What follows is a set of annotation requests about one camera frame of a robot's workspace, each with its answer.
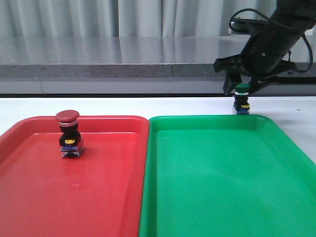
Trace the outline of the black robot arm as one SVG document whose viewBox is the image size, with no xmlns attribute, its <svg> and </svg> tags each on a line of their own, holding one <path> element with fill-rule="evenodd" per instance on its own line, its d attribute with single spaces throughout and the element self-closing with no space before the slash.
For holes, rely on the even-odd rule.
<svg viewBox="0 0 316 237">
<path fill-rule="evenodd" d="M 293 73 L 305 73 L 299 70 L 290 59 L 294 44 L 306 40 L 305 32 L 316 24 L 316 2 L 314 0 L 279 0 L 276 10 L 268 17 L 254 9 L 262 19 L 230 18 L 230 29 L 250 38 L 240 54 L 218 58 L 214 62 L 214 71 L 225 71 L 224 94 L 230 94 L 242 82 L 241 76 L 251 78 L 249 93 L 273 84 L 312 84 L 313 77 L 292 77 Z"/>
</svg>

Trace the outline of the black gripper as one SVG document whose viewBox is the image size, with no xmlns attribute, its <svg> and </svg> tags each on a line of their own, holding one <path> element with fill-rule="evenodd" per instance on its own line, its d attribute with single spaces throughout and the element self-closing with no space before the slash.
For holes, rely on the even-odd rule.
<svg viewBox="0 0 316 237">
<path fill-rule="evenodd" d="M 268 77 L 251 78 L 249 95 L 278 83 L 277 74 L 294 70 L 293 62 L 283 60 L 296 43 L 296 33 L 270 21 L 233 18 L 235 32 L 248 34 L 250 38 L 240 54 L 218 58 L 214 62 L 215 72 L 227 71 L 223 86 L 229 95 L 242 82 L 241 76 Z"/>
</svg>

